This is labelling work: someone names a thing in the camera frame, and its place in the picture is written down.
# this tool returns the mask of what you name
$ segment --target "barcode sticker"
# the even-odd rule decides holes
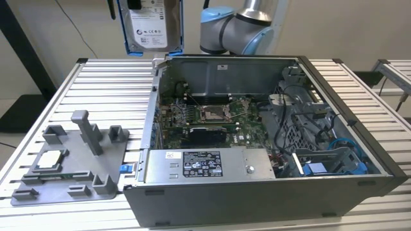
[[[182,152],[166,152],[166,159],[182,159]]]

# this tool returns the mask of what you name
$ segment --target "computer component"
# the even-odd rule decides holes
[[[143,227],[337,217],[407,179],[303,56],[169,57],[151,99]]]

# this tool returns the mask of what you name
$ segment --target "power cable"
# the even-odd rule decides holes
[[[383,92],[383,88],[385,88],[385,85],[386,85],[387,80],[389,80],[389,78],[386,77],[385,82],[383,82],[383,84],[381,85],[381,89],[379,89],[378,96],[381,96],[381,93]]]
[[[2,143],[2,142],[0,142],[0,144],[4,145],[4,146],[8,146],[8,147],[11,147],[11,148],[18,148],[17,146],[12,146],[12,145],[10,145],[10,144],[7,144],[7,143]]]
[[[54,1],[58,3],[58,5],[59,5],[59,7],[61,7],[61,9],[62,9],[62,11],[63,11],[63,13],[65,13],[66,17],[69,18],[69,20],[70,20],[71,24],[73,24],[73,25],[74,25],[74,27],[77,28],[77,31],[79,32],[81,38],[82,38],[82,40],[83,40],[83,43],[87,45],[89,49],[91,50],[91,52],[94,53],[94,55],[95,55],[95,57],[97,57],[97,59],[98,59],[99,57],[98,57],[98,55],[97,55],[95,51],[93,50],[93,48],[90,47],[89,43],[86,42],[86,40],[85,40],[85,38],[83,38],[83,35],[82,35],[82,32],[81,32],[81,30],[79,30],[79,28],[78,28],[77,24],[74,23],[74,21],[73,21],[71,17],[70,17],[70,16],[69,16],[69,14],[66,13],[66,11],[65,11],[65,9],[63,9],[63,7],[62,7],[62,5],[61,5],[59,1],[58,1],[58,0],[54,0]]]

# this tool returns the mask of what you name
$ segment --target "warning label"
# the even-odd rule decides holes
[[[142,9],[130,15],[137,42],[146,48],[167,47],[165,0],[142,0]]]
[[[185,177],[222,177],[221,152],[183,152]]]

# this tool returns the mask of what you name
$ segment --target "power supply label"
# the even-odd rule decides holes
[[[221,152],[183,152],[185,177],[222,177]]]

